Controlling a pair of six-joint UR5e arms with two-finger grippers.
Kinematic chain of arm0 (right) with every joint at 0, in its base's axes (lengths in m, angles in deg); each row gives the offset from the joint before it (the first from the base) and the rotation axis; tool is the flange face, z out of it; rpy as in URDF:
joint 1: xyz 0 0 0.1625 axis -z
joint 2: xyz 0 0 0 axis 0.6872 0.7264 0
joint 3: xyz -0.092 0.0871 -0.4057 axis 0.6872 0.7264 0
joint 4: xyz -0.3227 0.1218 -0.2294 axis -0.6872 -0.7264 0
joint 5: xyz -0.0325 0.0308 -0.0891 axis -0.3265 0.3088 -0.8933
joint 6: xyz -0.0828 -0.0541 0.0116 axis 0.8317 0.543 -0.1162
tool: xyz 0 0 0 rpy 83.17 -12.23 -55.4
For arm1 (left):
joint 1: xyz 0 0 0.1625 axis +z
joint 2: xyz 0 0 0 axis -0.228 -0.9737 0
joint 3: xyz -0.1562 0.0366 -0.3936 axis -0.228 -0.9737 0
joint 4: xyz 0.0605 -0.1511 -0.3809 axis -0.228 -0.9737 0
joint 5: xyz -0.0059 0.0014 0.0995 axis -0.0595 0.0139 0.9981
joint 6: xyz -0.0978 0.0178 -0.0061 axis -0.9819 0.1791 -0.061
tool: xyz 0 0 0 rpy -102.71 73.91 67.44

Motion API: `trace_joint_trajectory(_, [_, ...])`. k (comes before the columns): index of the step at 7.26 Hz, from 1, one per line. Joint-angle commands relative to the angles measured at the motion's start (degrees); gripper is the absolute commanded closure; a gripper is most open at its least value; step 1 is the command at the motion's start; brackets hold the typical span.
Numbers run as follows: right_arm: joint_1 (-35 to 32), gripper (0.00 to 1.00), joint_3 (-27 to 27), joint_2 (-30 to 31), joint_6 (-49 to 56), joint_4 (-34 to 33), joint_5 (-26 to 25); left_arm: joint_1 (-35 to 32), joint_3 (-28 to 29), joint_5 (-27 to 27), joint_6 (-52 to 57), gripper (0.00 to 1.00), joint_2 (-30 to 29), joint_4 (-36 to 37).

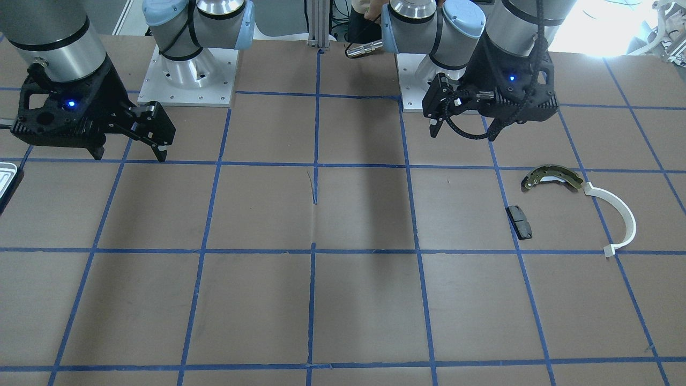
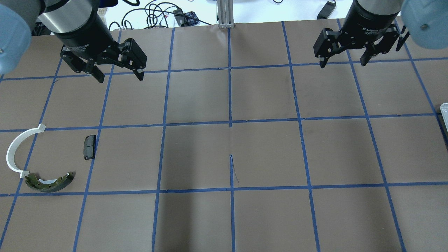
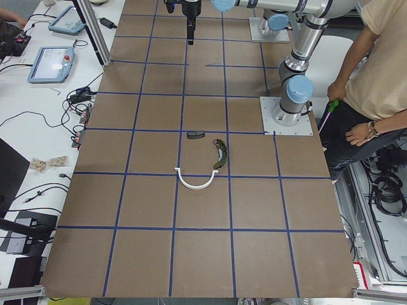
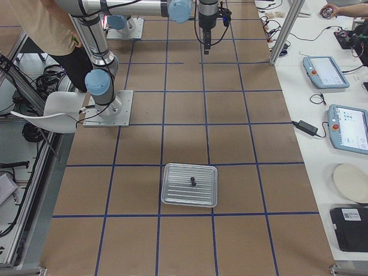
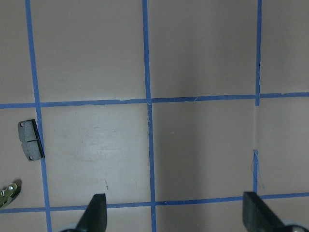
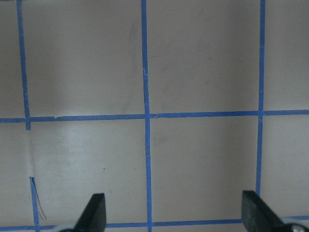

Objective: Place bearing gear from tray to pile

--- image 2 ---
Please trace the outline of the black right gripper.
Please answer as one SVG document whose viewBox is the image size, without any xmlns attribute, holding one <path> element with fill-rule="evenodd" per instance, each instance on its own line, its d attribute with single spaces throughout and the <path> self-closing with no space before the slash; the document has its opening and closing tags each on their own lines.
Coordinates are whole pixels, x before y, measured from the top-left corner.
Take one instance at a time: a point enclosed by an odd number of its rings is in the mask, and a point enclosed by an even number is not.
<svg viewBox="0 0 448 252">
<path fill-rule="evenodd" d="M 400 51 L 410 33 L 407 27 L 398 31 L 394 24 L 398 13 L 399 10 L 392 7 L 386 7 L 385 13 L 374 7 L 350 7 L 341 29 L 323 29 L 313 46 L 320 68 L 325 68 L 329 58 L 345 50 L 364 48 L 360 57 L 363 67 L 379 53 L 388 53 L 395 42 L 395 50 Z"/>
</svg>

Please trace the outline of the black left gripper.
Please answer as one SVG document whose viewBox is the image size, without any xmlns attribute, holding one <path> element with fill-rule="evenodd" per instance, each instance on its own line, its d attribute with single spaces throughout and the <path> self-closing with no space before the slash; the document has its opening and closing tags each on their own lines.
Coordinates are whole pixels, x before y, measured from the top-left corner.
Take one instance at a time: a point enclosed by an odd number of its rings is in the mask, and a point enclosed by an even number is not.
<svg viewBox="0 0 448 252">
<path fill-rule="evenodd" d="M 118 43 L 99 16 L 90 16 L 81 27 L 68 33 L 55 32 L 63 43 L 60 56 L 75 73 L 86 73 L 99 83 L 105 75 L 98 68 L 114 64 L 131 70 L 139 81 L 144 79 L 147 56 L 137 42 L 126 39 Z"/>
</svg>

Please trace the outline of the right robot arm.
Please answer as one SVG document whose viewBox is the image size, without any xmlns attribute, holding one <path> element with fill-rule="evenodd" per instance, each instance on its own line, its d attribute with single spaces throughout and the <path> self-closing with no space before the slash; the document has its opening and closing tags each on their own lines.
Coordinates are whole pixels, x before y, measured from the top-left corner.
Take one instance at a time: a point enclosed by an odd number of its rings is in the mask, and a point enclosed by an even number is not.
<svg viewBox="0 0 448 252">
<path fill-rule="evenodd" d="M 431 50 L 447 48 L 446 0 L 354 0 L 338 31 L 324 28 L 313 46 L 321 68 L 332 56 L 362 49 L 365 66 L 394 44 L 399 51 L 408 38 Z"/>
</svg>

